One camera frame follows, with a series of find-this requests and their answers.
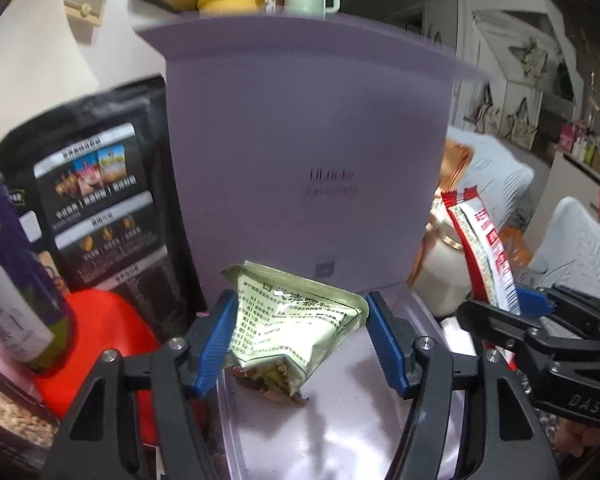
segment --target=metal screw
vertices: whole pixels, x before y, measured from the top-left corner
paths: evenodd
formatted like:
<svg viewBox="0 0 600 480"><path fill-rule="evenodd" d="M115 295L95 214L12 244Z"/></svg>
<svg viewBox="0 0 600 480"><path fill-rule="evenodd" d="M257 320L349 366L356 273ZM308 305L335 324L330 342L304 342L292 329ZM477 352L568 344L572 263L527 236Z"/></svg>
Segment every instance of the metal screw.
<svg viewBox="0 0 600 480"><path fill-rule="evenodd" d="M106 363L111 363L118 358L118 351L114 350L113 348L109 348L100 355L100 358Z"/></svg>
<svg viewBox="0 0 600 480"><path fill-rule="evenodd" d="M171 348L171 350L182 350L185 346L187 346L187 340L183 337L169 339L169 348Z"/></svg>
<svg viewBox="0 0 600 480"><path fill-rule="evenodd" d="M491 363L499 363L502 361L502 354L497 350L487 350L484 353L484 356L487 358L487 361Z"/></svg>
<svg viewBox="0 0 600 480"><path fill-rule="evenodd" d="M417 345L423 350L431 350L436 345L436 340L432 337L419 337L416 341Z"/></svg>

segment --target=green packet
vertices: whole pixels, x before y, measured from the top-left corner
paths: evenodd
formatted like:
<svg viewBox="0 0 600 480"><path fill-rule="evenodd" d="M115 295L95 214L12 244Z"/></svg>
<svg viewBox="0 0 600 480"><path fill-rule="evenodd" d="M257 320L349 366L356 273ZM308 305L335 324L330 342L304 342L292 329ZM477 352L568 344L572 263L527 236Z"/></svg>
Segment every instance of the green packet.
<svg viewBox="0 0 600 480"><path fill-rule="evenodd" d="M352 292L253 262L222 274L238 292L225 365L267 383L263 391L273 381L293 396L347 334L366 323L368 304Z"/></svg>

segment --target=white jar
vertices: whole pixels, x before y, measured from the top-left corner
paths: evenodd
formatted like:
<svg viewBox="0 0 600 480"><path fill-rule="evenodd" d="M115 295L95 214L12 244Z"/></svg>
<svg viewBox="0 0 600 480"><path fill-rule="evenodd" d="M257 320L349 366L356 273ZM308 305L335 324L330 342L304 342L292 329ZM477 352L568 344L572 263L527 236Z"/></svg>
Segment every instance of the white jar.
<svg viewBox="0 0 600 480"><path fill-rule="evenodd" d="M411 287L435 317L453 314L471 291L460 238L444 205L434 203L438 236L427 251Z"/></svg>

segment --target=red and white packet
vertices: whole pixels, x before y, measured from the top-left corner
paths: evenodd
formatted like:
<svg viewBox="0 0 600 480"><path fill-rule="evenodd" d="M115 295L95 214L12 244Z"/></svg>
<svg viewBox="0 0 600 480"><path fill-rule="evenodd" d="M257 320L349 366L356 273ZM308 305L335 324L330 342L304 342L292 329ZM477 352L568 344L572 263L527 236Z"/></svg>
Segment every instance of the red and white packet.
<svg viewBox="0 0 600 480"><path fill-rule="evenodd" d="M520 302L509 261L477 187L446 191L442 200L464 248L474 298L519 315Z"/></svg>

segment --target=purple box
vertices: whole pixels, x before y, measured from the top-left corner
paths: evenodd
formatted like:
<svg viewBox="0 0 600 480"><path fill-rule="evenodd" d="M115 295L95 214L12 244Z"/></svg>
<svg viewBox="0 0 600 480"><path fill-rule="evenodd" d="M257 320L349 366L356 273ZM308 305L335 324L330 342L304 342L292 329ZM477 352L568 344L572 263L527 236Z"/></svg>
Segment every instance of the purple box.
<svg viewBox="0 0 600 480"><path fill-rule="evenodd" d="M251 260L352 291L403 282L438 184L452 83L396 27L200 18L140 35L167 62L180 208L207 303Z"/></svg>

